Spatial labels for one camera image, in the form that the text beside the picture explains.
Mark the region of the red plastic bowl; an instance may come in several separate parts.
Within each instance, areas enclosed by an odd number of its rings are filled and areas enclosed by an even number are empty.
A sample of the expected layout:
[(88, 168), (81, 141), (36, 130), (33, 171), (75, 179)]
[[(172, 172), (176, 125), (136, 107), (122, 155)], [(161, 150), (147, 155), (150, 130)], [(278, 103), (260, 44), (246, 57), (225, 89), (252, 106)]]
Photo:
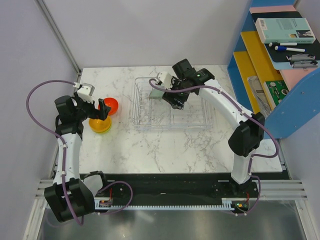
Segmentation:
[(118, 111), (118, 109), (119, 109), (119, 103), (118, 103), (118, 101), (117, 101), (115, 98), (113, 98), (113, 97), (107, 97), (107, 98), (104, 98), (103, 101), (104, 101), (104, 104), (105, 104), (107, 107), (110, 107), (110, 108), (111, 108), (110, 111), (108, 112), (108, 115), (109, 115), (109, 116), (114, 115), (114, 114)]

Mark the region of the yellow plastic bowl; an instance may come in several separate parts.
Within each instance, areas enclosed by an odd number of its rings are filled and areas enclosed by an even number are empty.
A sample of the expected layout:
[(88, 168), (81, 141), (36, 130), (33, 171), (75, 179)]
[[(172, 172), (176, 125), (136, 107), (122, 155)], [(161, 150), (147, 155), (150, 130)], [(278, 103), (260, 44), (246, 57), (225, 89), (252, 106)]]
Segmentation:
[(105, 120), (89, 119), (88, 124), (95, 133), (104, 133), (112, 126), (112, 119), (108, 116)]

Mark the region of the green ceramic bowl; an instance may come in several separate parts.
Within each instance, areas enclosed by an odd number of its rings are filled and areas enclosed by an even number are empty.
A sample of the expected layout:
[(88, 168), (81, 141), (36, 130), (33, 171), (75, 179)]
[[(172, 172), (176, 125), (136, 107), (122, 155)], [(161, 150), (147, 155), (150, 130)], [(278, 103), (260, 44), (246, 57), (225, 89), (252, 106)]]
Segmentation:
[(164, 95), (164, 91), (158, 90), (158, 89), (152, 89), (148, 98), (150, 100), (162, 100), (163, 99), (163, 95)]

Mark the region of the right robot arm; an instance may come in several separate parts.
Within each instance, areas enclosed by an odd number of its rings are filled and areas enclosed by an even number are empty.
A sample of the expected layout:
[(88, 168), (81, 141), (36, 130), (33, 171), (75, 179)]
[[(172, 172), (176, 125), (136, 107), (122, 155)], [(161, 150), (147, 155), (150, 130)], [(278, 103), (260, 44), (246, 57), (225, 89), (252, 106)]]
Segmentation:
[(173, 109), (183, 109), (189, 95), (194, 93), (220, 112), (230, 124), (233, 133), (228, 140), (234, 153), (229, 191), (235, 197), (247, 191), (246, 182), (250, 179), (250, 156), (256, 152), (264, 138), (265, 117), (253, 113), (225, 92), (215, 76), (206, 68), (196, 70), (187, 59), (172, 67), (175, 75), (160, 72), (157, 76), (164, 87), (162, 99)]

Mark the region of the clear plastic dish rack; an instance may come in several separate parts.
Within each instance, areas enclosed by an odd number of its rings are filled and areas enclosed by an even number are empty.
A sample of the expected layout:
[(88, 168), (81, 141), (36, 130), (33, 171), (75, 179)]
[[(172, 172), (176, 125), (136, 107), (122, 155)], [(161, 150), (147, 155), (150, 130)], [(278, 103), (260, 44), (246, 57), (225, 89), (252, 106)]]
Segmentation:
[(191, 94), (182, 110), (173, 109), (163, 99), (149, 99), (152, 89), (148, 77), (135, 79), (130, 112), (135, 129), (139, 131), (205, 130), (212, 127), (212, 107), (204, 99)]

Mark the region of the green plastic bowl underneath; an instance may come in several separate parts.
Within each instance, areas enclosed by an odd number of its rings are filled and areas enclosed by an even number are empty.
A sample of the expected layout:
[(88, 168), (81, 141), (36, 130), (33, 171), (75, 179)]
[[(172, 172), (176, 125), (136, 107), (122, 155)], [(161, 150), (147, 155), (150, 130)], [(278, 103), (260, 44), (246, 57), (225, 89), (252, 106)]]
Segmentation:
[(95, 125), (91, 129), (92, 129), (93, 132), (95, 132), (97, 134), (105, 134), (111, 129), (111, 127), (112, 127), (111, 124), (110, 125), (106, 125), (106, 126)]

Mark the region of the blue wooden shelf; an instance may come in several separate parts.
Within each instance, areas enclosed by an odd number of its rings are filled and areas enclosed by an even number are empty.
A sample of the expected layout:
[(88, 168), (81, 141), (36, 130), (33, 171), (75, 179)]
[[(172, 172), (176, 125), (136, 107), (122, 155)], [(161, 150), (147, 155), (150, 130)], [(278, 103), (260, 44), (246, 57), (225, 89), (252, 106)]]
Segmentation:
[(227, 71), (241, 105), (260, 111), (248, 77), (257, 76), (260, 83), (283, 81), (288, 87), (284, 100), (265, 120), (266, 128), (276, 139), (284, 139), (309, 122), (320, 112), (320, 69), (284, 69), (289, 62), (273, 62), (261, 43), (252, 17), (253, 13), (293, 12), (292, 0), (253, 0), (245, 11)]

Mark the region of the clear bag with spiral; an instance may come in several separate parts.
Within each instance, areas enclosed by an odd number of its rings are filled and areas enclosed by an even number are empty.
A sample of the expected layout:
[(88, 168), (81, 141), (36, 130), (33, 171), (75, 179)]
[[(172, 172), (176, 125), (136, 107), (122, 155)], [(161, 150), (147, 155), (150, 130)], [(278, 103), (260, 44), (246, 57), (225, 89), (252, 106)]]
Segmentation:
[(249, 76), (247, 81), (251, 88), (251, 92), (258, 103), (259, 111), (264, 115), (265, 118), (267, 118), (272, 110), (259, 78), (257, 76)]

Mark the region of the green circuit board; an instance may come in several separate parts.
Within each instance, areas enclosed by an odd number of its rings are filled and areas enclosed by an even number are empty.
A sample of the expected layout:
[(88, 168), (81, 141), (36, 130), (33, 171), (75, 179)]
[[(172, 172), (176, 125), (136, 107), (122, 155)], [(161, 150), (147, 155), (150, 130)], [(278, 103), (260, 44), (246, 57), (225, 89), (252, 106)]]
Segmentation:
[(265, 81), (263, 83), (263, 90), (272, 110), (278, 106), (289, 93), (284, 80)]

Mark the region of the black clipboard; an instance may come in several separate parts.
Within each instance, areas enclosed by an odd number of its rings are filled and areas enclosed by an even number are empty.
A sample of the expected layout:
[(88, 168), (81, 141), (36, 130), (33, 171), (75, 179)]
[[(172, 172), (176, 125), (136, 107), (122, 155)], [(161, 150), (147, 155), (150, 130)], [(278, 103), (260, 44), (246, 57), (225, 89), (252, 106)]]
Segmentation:
[(259, 39), (275, 63), (303, 62), (316, 67), (320, 43), (306, 18), (297, 11), (252, 13)]

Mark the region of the white marker blue cap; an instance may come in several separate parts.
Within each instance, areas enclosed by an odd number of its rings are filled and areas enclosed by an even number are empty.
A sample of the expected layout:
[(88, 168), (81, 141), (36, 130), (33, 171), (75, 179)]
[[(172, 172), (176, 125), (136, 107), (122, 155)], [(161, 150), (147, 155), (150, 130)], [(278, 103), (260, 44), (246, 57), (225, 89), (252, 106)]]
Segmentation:
[(306, 50), (303, 48), (294, 48), (294, 47), (287, 47), (287, 46), (275, 46), (274, 49), (278, 52), (298, 52), (298, 53), (306, 52)]

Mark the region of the light green book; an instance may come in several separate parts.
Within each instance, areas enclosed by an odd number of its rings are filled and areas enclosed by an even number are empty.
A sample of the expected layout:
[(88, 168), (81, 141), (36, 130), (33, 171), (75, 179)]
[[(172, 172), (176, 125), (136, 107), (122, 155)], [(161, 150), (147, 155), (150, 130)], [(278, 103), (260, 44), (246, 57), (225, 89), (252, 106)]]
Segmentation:
[(263, 44), (313, 44), (316, 40), (306, 18), (258, 18), (255, 27)]

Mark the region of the upper grey binder clip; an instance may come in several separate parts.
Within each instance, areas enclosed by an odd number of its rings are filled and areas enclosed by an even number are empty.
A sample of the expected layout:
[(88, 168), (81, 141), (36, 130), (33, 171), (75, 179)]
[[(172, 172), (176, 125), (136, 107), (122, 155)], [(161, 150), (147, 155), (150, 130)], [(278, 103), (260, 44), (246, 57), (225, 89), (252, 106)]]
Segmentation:
[(312, 54), (299, 53), (299, 54), (287, 55), (286, 58), (290, 62), (299, 62), (299, 61), (314, 61), (316, 59), (316, 56)]

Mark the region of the grey binder clip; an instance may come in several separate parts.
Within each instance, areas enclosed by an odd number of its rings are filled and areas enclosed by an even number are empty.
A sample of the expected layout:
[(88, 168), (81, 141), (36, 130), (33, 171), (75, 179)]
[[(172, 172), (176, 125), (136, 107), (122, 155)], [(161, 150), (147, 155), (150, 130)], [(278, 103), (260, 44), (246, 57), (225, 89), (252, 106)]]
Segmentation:
[(289, 64), (293, 69), (308, 69), (318, 67), (318, 62), (316, 60), (291, 61)]
[(299, 53), (299, 54), (287, 55), (286, 58), (290, 62), (299, 62), (299, 61), (314, 61), (316, 59), (316, 56), (312, 54)]

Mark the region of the lower grey binder clip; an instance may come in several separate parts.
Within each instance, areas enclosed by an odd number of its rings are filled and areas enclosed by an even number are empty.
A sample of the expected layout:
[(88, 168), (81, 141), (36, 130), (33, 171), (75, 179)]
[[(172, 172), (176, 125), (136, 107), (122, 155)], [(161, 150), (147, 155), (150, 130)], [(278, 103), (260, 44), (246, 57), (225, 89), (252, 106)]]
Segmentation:
[(291, 61), (289, 64), (293, 69), (308, 69), (318, 67), (318, 62), (316, 60)]

